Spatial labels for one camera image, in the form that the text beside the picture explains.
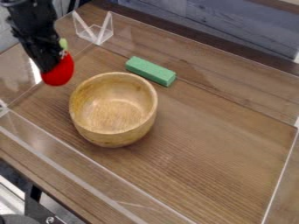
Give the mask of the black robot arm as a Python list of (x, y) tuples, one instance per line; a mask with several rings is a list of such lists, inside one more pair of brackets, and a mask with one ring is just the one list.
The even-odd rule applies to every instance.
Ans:
[(0, 6), (8, 11), (5, 22), (13, 36), (40, 71), (48, 73), (58, 65), (62, 51), (52, 0), (0, 0)]

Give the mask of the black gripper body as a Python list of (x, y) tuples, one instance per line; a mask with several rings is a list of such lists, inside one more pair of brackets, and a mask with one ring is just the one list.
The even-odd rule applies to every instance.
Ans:
[(10, 11), (8, 24), (21, 44), (42, 41), (58, 42), (58, 34), (53, 25), (56, 19), (57, 15), (53, 11)]

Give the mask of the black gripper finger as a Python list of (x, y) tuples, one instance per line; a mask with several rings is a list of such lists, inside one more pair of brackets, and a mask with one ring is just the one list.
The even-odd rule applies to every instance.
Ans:
[(45, 44), (42, 42), (37, 43), (22, 43), (22, 49), (25, 50), (29, 58), (34, 62), (40, 71), (45, 73), (48, 71), (49, 65), (46, 62)]
[(42, 41), (40, 43), (40, 69), (52, 70), (58, 64), (62, 55), (62, 48), (57, 41)]

